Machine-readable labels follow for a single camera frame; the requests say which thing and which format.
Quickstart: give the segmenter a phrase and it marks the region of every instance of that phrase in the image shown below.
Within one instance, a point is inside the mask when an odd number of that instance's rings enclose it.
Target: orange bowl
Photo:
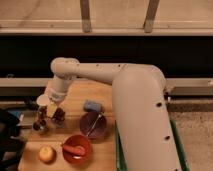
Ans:
[[[84,156],[76,156],[74,154],[71,154],[71,153],[65,151],[62,148],[63,157],[68,163],[71,163],[74,165],[80,165],[80,164],[84,164],[87,161],[89,161],[91,154],[92,154],[92,145],[90,143],[90,140],[87,137],[85,137],[83,135],[74,135],[74,136],[71,136],[70,138],[68,138],[65,141],[65,144],[73,146],[73,147],[80,146],[85,149]]]

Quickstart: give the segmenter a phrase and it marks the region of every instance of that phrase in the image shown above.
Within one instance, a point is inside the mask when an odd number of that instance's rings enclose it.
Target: black object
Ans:
[[[6,152],[18,152],[23,147],[22,141],[11,138],[14,133],[11,130],[14,130],[18,123],[19,119],[17,117],[6,110],[0,109],[0,170],[4,170],[20,161],[20,155],[2,161]]]
[[[211,78],[212,44],[213,36],[0,36],[0,77],[52,77],[55,57],[75,57],[153,64],[167,78]]]

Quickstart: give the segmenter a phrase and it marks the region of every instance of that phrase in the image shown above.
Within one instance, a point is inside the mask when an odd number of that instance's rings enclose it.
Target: tabletop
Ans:
[[[91,141],[93,147],[91,161],[86,165],[73,166],[64,160],[60,145],[68,137],[81,134],[79,120],[85,114],[83,104],[86,100],[93,100],[103,105],[108,125],[102,138]],[[45,135],[40,135],[32,130],[19,164],[19,171],[115,171],[115,119],[112,112],[111,86],[95,81],[77,79],[70,86],[68,95],[60,107],[66,112],[65,126],[56,128],[51,122],[47,121],[49,131]],[[57,156],[54,163],[47,165],[38,159],[39,149],[43,145],[51,145],[56,150]]]

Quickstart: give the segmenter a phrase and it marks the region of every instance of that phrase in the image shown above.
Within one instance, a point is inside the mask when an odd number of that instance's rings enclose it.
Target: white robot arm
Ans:
[[[49,98],[60,103],[76,76],[112,85],[115,113],[128,171],[181,171],[166,109],[163,73],[140,64],[79,63],[56,58]]]

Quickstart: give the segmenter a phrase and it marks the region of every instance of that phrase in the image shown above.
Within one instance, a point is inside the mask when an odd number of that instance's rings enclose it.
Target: green container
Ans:
[[[180,137],[178,135],[176,124],[173,120],[170,120],[170,123],[171,123],[171,127],[172,127],[172,132],[173,132],[173,135],[174,135],[175,144],[176,144],[176,148],[177,148],[177,152],[178,152],[182,171],[190,171],[188,164],[187,164],[186,157],[185,157],[185,153],[184,153],[184,150],[183,150],[183,146],[182,146],[182,143],[180,141]],[[115,130],[115,135],[116,135],[116,165],[117,165],[117,171],[127,171],[126,162],[125,162],[125,159],[124,159],[123,149],[122,149],[122,146],[121,146],[120,137],[119,137],[117,127],[116,127],[116,130]]]

